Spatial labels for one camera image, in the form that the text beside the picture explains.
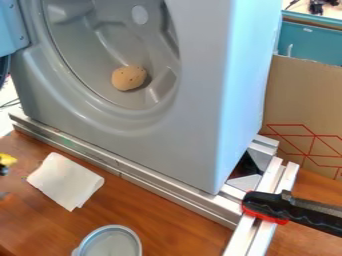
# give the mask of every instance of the cardboard box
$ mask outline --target cardboard box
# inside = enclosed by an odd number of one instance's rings
[[[342,180],[342,68],[274,56],[260,134],[281,158]]]

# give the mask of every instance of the black tool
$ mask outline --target black tool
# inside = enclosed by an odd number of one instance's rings
[[[294,198],[281,194],[248,192],[242,200],[243,211],[251,216],[286,224],[289,221],[342,237],[342,207]]]

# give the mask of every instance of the wooden table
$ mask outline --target wooden table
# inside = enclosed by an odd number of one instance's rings
[[[81,209],[66,211],[25,177],[50,152],[61,153],[105,178],[105,185]],[[0,152],[19,162],[0,190],[0,255],[70,255],[92,230],[120,224],[140,237],[145,256],[219,256],[232,231],[84,161],[13,132],[0,140]],[[297,196],[341,204],[342,183],[301,171]],[[279,227],[268,255],[342,255],[342,239],[297,224]]]

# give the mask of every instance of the washing machine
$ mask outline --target washing machine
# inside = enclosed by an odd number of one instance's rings
[[[25,115],[217,194],[262,124],[280,0],[1,0]],[[121,66],[145,84],[111,84]]]

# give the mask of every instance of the red line drawing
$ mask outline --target red line drawing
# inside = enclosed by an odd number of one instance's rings
[[[306,125],[304,124],[266,124],[267,128],[269,130],[271,130],[272,132],[274,132],[274,134],[270,134],[270,133],[265,133],[265,134],[261,134],[264,136],[277,136],[280,137],[281,139],[283,139],[284,141],[286,141],[290,147],[296,149],[298,152],[300,153],[288,153],[286,152],[283,148],[279,148],[279,151],[283,152],[286,155],[289,156],[303,156],[303,161],[301,165],[304,165],[306,159],[310,159],[315,165],[317,165],[318,167],[329,167],[329,168],[337,168],[336,173],[335,173],[335,177],[334,179],[337,179],[338,173],[340,168],[342,168],[342,165],[329,165],[329,164],[319,164],[317,163],[317,161],[315,161],[312,157],[320,157],[320,158],[324,158],[325,160],[328,160],[329,158],[333,159],[341,159],[341,163],[342,163],[342,154],[340,152],[338,152],[338,150],[336,148],[334,148],[333,145],[330,145],[329,143],[327,143],[326,141],[324,141],[324,138],[336,138],[338,139],[339,143],[340,143],[340,147],[342,148],[342,138],[338,135],[333,135],[333,134],[315,134],[312,130],[310,130]],[[302,128],[302,131],[307,132],[309,134],[288,134],[287,133],[281,133],[277,131],[277,127],[298,127],[298,128]],[[306,137],[306,138],[312,138],[311,144],[310,144],[310,148],[308,153],[303,152],[303,150],[301,150],[299,148],[298,145],[295,145],[295,142],[291,142],[288,139],[286,139],[286,137]],[[321,142],[323,144],[325,144],[328,148],[330,148],[333,152],[335,152],[337,154],[336,155],[331,155],[331,154],[312,154],[312,149],[314,148],[315,143]]]

